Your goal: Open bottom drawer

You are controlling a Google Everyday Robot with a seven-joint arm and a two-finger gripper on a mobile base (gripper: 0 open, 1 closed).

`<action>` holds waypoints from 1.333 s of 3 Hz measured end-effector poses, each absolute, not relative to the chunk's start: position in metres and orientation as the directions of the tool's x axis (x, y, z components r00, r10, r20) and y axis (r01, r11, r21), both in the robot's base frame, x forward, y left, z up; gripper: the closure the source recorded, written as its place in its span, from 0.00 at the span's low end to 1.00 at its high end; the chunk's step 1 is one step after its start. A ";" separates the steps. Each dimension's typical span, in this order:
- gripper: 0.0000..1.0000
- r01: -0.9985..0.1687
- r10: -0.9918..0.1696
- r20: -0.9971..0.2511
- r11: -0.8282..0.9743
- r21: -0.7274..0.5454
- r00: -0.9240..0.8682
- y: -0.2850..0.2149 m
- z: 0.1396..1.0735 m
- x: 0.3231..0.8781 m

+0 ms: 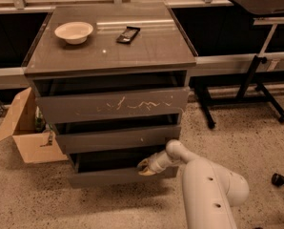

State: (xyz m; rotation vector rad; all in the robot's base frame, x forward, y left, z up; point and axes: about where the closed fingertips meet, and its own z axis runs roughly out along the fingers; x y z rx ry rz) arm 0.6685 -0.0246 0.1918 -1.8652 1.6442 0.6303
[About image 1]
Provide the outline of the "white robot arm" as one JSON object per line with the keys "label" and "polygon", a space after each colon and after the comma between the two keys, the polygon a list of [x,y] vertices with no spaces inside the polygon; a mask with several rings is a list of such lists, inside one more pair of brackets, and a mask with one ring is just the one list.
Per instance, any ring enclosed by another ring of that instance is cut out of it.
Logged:
{"label": "white robot arm", "polygon": [[188,229],[237,229],[232,207],[250,193],[247,180],[187,149],[179,140],[140,161],[141,176],[153,176],[184,163],[182,194]]}

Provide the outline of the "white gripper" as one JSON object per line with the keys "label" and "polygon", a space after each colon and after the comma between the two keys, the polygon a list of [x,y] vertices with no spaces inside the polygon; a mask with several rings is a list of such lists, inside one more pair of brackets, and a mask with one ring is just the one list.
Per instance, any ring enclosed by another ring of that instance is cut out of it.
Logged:
{"label": "white gripper", "polygon": [[181,163],[180,159],[173,159],[170,157],[166,151],[155,153],[149,157],[149,159],[144,158],[137,164],[139,170],[138,174],[140,176],[149,177],[155,174],[159,174],[165,171],[169,167],[178,166]]}

